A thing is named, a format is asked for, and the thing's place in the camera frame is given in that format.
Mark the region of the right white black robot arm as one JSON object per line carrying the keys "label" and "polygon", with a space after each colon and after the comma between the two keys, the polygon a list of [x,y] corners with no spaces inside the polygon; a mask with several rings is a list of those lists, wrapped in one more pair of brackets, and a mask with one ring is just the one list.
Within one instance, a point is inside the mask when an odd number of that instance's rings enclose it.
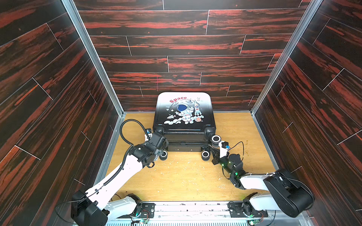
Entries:
{"label": "right white black robot arm", "polygon": [[281,211],[295,218],[314,204],[312,191],[303,182],[294,178],[288,170],[279,169],[274,173],[247,174],[239,154],[229,154],[228,148],[203,147],[202,159],[212,159],[213,165],[220,165],[223,175],[240,190],[263,190],[265,194],[251,193],[236,203],[233,210],[246,217],[261,218],[268,211]]}

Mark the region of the black white space suitcase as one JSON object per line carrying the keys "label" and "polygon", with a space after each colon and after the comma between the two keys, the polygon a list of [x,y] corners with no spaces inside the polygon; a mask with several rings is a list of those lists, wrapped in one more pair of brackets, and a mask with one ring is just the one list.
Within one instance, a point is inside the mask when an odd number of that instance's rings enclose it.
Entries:
{"label": "black white space suitcase", "polygon": [[153,131],[167,139],[161,160],[166,160],[169,152],[200,152],[202,160],[208,161],[211,146],[221,141],[216,135],[211,97],[205,92],[159,94]]}

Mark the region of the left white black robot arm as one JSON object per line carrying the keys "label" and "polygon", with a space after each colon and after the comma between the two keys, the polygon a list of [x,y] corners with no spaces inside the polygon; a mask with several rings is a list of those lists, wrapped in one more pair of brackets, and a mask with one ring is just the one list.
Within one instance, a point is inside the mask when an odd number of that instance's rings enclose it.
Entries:
{"label": "left white black robot arm", "polygon": [[116,169],[87,191],[77,191],[72,196],[72,220],[79,226],[104,226],[118,217],[138,216],[142,201],[136,195],[129,194],[117,201],[111,198],[144,167],[152,168],[167,146],[167,139],[156,132],[144,143],[131,145]]}

